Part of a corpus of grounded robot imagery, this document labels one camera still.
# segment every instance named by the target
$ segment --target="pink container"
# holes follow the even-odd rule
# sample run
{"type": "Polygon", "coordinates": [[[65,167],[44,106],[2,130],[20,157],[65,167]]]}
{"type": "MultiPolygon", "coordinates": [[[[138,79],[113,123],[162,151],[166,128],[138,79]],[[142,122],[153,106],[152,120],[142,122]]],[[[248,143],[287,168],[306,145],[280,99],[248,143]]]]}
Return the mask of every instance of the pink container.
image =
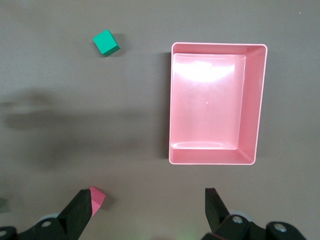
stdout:
{"type": "Polygon", "coordinates": [[[170,163],[256,161],[266,60],[264,44],[173,44],[170,163]]]}

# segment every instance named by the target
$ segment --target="toy block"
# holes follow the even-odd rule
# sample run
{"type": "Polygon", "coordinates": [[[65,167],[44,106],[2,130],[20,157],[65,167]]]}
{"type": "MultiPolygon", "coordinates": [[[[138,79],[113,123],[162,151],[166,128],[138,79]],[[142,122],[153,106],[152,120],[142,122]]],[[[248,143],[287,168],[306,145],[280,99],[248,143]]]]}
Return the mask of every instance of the toy block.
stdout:
{"type": "Polygon", "coordinates": [[[98,189],[96,189],[93,186],[91,186],[89,189],[91,192],[91,205],[92,205],[92,216],[93,216],[101,207],[102,203],[105,200],[106,195],[100,192],[98,189]]]}
{"type": "Polygon", "coordinates": [[[93,38],[93,41],[98,47],[100,53],[102,53],[106,57],[114,54],[120,49],[114,36],[112,36],[111,32],[108,29],[95,36],[93,38]]]}

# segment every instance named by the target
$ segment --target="green block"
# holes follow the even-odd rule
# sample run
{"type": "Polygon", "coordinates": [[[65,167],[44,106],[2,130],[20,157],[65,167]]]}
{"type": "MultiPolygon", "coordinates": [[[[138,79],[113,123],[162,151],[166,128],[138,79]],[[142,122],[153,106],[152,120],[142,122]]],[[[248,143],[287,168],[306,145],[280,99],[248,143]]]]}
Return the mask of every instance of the green block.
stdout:
{"type": "Polygon", "coordinates": [[[120,49],[114,36],[107,29],[93,38],[95,45],[98,47],[100,53],[105,56],[110,56],[120,49]]]}

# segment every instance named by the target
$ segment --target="metal bolt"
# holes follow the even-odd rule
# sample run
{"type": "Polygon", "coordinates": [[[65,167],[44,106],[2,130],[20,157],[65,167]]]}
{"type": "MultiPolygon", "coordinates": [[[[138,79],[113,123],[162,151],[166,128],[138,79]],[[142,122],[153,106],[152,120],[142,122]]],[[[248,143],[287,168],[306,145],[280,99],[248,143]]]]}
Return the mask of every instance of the metal bolt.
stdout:
{"type": "Polygon", "coordinates": [[[280,223],[276,223],[276,224],[274,224],[273,226],[274,226],[274,228],[275,228],[276,230],[278,230],[279,232],[285,233],[285,232],[287,231],[286,227],[283,226],[283,225],[280,224],[280,223]]]}
{"type": "Polygon", "coordinates": [[[3,231],[0,231],[0,237],[3,237],[7,234],[7,231],[6,230],[3,230],[3,231]]]}
{"type": "Polygon", "coordinates": [[[239,217],[239,216],[234,216],[233,218],[232,218],[232,220],[236,223],[236,224],[242,224],[244,221],[242,220],[242,218],[241,217],[239,217]]]}
{"type": "Polygon", "coordinates": [[[46,227],[48,227],[50,225],[51,225],[50,221],[45,221],[44,223],[41,224],[41,227],[46,228],[46,227]]]}

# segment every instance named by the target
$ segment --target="pink plastic bin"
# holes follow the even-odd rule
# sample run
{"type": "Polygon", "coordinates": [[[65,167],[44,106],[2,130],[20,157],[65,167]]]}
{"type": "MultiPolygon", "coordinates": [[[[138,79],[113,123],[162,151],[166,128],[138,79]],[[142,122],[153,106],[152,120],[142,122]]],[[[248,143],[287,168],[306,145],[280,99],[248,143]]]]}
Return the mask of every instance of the pink plastic bin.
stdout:
{"type": "Polygon", "coordinates": [[[264,44],[173,44],[170,163],[256,161],[266,60],[264,44]]]}

